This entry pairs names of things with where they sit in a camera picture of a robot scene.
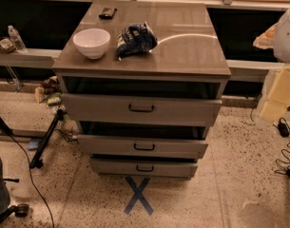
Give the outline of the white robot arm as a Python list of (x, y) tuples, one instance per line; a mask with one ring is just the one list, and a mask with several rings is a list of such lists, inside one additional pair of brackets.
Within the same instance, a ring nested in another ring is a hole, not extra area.
[(260, 113), (261, 118), (275, 122), (290, 107), (290, 8), (276, 24), (255, 39), (253, 46), (272, 48), (274, 56), (285, 63), (276, 74)]

